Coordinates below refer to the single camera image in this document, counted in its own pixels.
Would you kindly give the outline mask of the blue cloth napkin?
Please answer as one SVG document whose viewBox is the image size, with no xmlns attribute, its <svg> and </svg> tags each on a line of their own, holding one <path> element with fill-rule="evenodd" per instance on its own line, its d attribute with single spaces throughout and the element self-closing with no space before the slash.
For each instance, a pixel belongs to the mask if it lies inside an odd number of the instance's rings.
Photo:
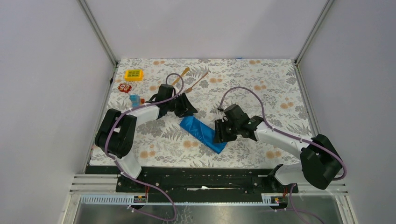
<svg viewBox="0 0 396 224">
<path fill-rule="evenodd" d="M 215 131 L 194 116 L 184 117 L 180 126 L 217 154 L 220 154 L 226 147 L 226 142 L 215 143 Z"/>
</svg>

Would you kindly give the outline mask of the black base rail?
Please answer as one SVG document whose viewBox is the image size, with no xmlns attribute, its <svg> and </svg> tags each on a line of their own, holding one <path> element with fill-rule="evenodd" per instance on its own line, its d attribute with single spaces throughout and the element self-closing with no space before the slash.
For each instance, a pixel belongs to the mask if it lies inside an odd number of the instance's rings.
<svg viewBox="0 0 396 224">
<path fill-rule="evenodd" d="M 138 203 L 258 203 L 262 194 L 288 196 L 298 187 L 281 185 L 271 169 L 142 167 L 134 182 L 115 166 L 88 166 L 89 175 L 116 175 L 117 193 L 137 193 Z"/>
</svg>

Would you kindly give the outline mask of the red owl toy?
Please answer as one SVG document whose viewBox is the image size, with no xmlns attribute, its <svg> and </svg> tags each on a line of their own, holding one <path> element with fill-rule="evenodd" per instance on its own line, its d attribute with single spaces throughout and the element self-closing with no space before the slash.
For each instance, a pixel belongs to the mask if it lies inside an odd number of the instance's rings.
<svg viewBox="0 0 396 224">
<path fill-rule="evenodd" d="M 123 93 L 129 93 L 130 90 L 132 89 L 131 85 L 127 84 L 127 83 L 121 83 L 119 84 L 118 88 L 117 88 L 120 92 Z"/>
</svg>

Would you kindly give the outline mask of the blue toy train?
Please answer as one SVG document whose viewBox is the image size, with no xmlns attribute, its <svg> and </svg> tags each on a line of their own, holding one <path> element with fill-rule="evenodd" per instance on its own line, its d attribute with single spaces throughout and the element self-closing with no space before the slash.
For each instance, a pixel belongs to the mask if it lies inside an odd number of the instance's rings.
<svg viewBox="0 0 396 224">
<path fill-rule="evenodd" d="M 131 107 L 132 108 L 139 107 L 139 106 L 141 106 L 142 104 L 144 104 L 146 102 L 144 98 L 142 98 L 139 95 L 135 95 L 135 94 L 130 95 L 129 96 L 129 100 L 131 101 Z"/>
</svg>

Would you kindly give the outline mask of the wooden spoon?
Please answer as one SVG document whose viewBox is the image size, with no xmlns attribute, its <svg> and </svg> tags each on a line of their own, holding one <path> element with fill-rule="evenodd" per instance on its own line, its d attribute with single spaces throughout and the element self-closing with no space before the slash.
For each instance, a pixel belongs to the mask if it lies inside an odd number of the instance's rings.
<svg viewBox="0 0 396 224">
<path fill-rule="evenodd" d="M 190 68 L 186 67 L 180 76 L 183 77 L 188 71 L 190 71 Z M 178 77 L 172 85 L 175 86 L 181 80 L 181 77 Z"/>
</svg>

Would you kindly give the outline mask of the yellow green toy block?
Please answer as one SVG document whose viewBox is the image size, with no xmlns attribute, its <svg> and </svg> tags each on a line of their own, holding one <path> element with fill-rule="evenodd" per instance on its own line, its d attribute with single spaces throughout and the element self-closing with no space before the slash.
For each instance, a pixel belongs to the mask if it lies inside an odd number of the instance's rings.
<svg viewBox="0 0 396 224">
<path fill-rule="evenodd" d="M 138 82 L 142 81 L 144 77 L 143 70 L 126 70 L 124 79 L 127 82 Z"/>
</svg>

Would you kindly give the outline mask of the floral tablecloth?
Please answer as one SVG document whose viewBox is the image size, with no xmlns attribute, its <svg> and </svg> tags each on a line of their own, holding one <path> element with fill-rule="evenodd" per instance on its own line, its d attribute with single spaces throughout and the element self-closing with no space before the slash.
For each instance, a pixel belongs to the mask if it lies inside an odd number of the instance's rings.
<svg viewBox="0 0 396 224">
<path fill-rule="evenodd" d="M 186 67 L 190 68 L 183 77 Z M 126 70 L 143 70 L 142 81 L 127 82 Z M 238 104 L 249 116 L 264 115 L 271 124 L 284 131 L 309 138 L 309 117 L 303 103 L 297 77 L 290 59 L 122 59 L 113 80 L 107 109 L 125 111 L 131 108 L 130 95 L 149 99 L 161 84 L 185 89 L 206 72 L 209 74 L 187 94 L 197 109 L 196 118 L 214 127 L 223 106 Z M 129 93 L 120 92 L 127 83 Z M 217 154 L 180 127 L 173 112 L 139 126 L 135 132 L 132 153 L 142 166 L 203 168 L 273 168 L 278 164 L 295 164 L 293 156 L 271 144 L 239 137 Z"/>
</svg>

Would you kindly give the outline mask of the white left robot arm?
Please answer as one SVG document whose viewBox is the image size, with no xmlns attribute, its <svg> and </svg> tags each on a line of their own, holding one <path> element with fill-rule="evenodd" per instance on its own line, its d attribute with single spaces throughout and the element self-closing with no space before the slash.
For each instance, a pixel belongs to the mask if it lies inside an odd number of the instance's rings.
<svg viewBox="0 0 396 224">
<path fill-rule="evenodd" d="M 142 168 L 133 155 L 132 147 L 138 126 L 157 120 L 173 112 L 183 118 L 197 113 L 185 93 L 176 92 L 169 84 L 160 85 L 157 94 L 146 103 L 121 112 L 109 109 L 96 133 L 94 144 L 112 159 L 121 174 L 128 177 L 127 186 L 134 192 L 144 188 L 145 180 L 139 176 Z"/>
</svg>

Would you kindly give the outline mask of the wooden fork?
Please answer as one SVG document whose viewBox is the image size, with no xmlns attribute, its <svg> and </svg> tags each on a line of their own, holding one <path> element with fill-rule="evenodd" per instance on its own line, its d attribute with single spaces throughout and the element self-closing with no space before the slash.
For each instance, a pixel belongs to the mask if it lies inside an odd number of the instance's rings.
<svg viewBox="0 0 396 224">
<path fill-rule="evenodd" d="M 190 86 L 190 87 L 185 91 L 185 93 L 186 93 L 186 94 L 187 94 L 187 93 L 190 93 L 190 92 L 193 90 L 193 88 L 195 87 L 195 85 L 197 85 L 201 80 L 203 80 L 208 74 L 209 74 L 209 72 L 206 72 L 198 81 L 196 81 L 192 86 Z"/>
</svg>

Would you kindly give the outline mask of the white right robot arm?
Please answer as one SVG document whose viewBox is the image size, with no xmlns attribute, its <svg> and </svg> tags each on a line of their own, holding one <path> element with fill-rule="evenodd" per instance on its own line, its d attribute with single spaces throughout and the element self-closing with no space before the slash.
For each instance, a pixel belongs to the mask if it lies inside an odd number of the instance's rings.
<svg viewBox="0 0 396 224">
<path fill-rule="evenodd" d="M 224 114 L 215 120 L 215 143 L 231 142 L 238 136 L 257 142 L 271 144 L 299 158 L 299 163 L 279 164 L 268 174 L 269 189 L 280 192 L 286 185 L 307 181 L 310 185 L 325 190 L 345 170 L 345 164 L 329 139 L 321 134 L 310 140 L 283 131 L 265 118 L 249 117 L 237 104 L 226 109 L 218 107 Z"/>
</svg>

